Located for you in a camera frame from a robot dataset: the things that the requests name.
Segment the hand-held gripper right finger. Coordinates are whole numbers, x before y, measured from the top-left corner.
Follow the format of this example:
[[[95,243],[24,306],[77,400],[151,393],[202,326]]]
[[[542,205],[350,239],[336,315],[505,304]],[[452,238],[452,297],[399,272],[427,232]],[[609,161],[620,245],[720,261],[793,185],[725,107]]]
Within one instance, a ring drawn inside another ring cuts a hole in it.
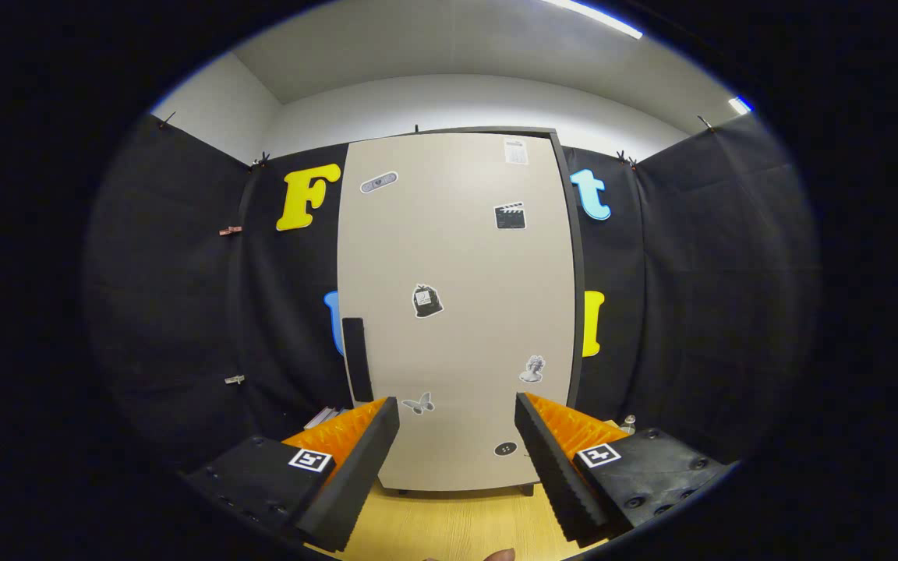
[[[737,469],[662,429],[628,433],[531,392],[514,426],[567,540],[589,546],[648,530]]]

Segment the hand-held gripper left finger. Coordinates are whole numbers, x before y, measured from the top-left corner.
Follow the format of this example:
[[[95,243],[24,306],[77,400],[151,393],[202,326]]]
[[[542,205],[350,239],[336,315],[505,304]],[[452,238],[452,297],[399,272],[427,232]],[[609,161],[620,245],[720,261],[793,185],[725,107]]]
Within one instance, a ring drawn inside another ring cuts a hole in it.
[[[282,441],[250,436],[184,480],[267,538],[340,552],[399,426],[396,399],[377,399]]]

